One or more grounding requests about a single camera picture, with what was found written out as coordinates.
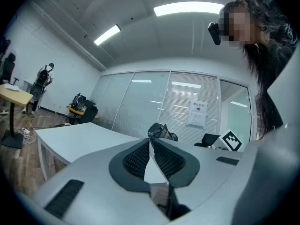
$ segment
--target woman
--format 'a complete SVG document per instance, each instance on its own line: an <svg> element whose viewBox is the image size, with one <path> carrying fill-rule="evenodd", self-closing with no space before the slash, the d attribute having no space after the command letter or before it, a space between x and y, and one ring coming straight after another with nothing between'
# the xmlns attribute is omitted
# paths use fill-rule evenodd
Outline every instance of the woman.
<svg viewBox="0 0 300 225"><path fill-rule="evenodd" d="M220 35L238 42L260 88L261 135L282 125L267 89L289 61L297 35L273 0L236 0L220 11Z"/></svg>

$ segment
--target glass wall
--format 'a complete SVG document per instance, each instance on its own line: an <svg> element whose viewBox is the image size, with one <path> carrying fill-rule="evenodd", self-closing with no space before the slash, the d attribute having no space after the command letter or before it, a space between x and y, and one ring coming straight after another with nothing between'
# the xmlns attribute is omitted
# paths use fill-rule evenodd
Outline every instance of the glass wall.
<svg viewBox="0 0 300 225"><path fill-rule="evenodd" d="M135 73L124 96L113 131L137 138L148 137L158 120L169 73Z"/></svg>
<svg viewBox="0 0 300 225"><path fill-rule="evenodd" d="M247 144L251 132L248 89L226 81L220 81L220 86L222 110L219 134L231 129L244 144Z"/></svg>
<svg viewBox="0 0 300 225"><path fill-rule="evenodd" d="M131 77L132 73L116 74L112 76L98 107L100 126L112 129L114 119L117 115Z"/></svg>
<svg viewBox="0 0 300 225"><path fill-rule="evenodd" d="M155 123L166 124L180 142L201 143L205 133L231 129L243 143L251 134L248 89L209 75L185 72L135 72L100 77L91 100L99 101L94 123L137 138L146 138ZM205 126L188 125L191 100L206 102Z"/></svg>
<svg viewBox="0 0 300 225"><path fill-rule="evenodd" d="M191 100L207 102L204 127L187 125ZM171 73L159 123L166 124L180 142L201 143L205 133L216 134L218 124L217 78L190 73Z"/></svg>

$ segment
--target wooden floor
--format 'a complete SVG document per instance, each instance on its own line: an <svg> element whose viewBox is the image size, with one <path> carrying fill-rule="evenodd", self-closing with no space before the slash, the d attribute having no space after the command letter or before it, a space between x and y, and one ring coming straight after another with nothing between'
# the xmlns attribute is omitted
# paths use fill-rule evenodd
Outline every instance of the wooden floor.
<svg viewBox="0 0 300 225"><path fill-rule="evenodd" d="M3 109L3 99L0 99L0 108ZM5 109L9 110L10 103L6 102ZM14 127L27 128L30 135L35 137L35 133L30 128L29 121L37 116L45 116L35 118L31 121L33 127L38 128L52 128L55 125L65 122L65 118L39 109L34 115L31 115L31 106L29 106L29 113L22 114L22 107L15 107ZM0 140L9 129L9 114L1 115L0 117ZM55 158L51 153L47 153L47 162L54 175L66 165ZM23 144L22 149L14 149L0 145L0 165L10 181L11 185L20 192L28 196L32 196L35 191L45 182L41 165L38 156L38 142L37 139L30 145Z"/></svg>

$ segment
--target black bag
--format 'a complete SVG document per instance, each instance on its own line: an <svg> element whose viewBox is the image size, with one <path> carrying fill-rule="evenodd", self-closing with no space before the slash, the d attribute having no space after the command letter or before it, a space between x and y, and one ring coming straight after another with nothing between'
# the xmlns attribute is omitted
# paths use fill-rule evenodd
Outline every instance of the black bag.
<svg viewBox="0 0 300 225"><path fill-rule="evenodd" d="M48 81L49 73L51 71L52 69L50 69L49 71L47 70L47 65L46 65L45 68L42 71L40 71L36 83L45 86L45 84Z"/></svg>
<svg viewBox="0 0 300 225"><path fill-rule="evenodd" d="M83 107L83 97L80 93L78 93L72 102L70 103L71 107L75 110L81 110Z"/></svg>
<svg viewBox="0 0 300 225"><path fill-rule="evenodd" d="M153 144L155 138L166 138L178 142L178 136L175 133L170 133L167 125L154 123L148 130L148 137Z"/></svg>

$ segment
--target black office chair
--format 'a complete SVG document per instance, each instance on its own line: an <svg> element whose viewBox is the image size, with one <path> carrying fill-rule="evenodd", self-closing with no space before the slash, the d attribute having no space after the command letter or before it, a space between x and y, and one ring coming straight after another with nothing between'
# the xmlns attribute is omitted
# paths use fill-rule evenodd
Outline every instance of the black office chair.
<svg viewBox="0 0 300 225"><path fill-rule="evenodd" d="M86 100L84 102L84 105L86 106L86 108L91 108L93 105L95 105L95 103L92 101Z"/></svg>
<svg viewBox="0 0 300 225"><path fill-rule="evenodd" d="M13 53L10 53L8 55L7 58L5 58L4 62L3 62L3 72L2 75L0 77L0 84L4 84L5 81L8 81L9 84L10 83L10 79L11 79L11 75L13 73L14 67L15 67L15 55Z"/></svg>
<svg viewBox="0 0 300 225"><path fill-rule="evenodd" d="M79 124L92 122L95 116L98 113L98 109L94 106L91 106L90 108L86 108L85 113L81 118L79 119Z"/></svg>
<svg viewBox="0 0 300 225"><path fill-rule="evenodd" d="M194 144L194 146L207 148L208 146L213 145L219 137L220 135L213 135L213 134L206 133L202 138L201 141L202 143L197 142Z"/></svg>

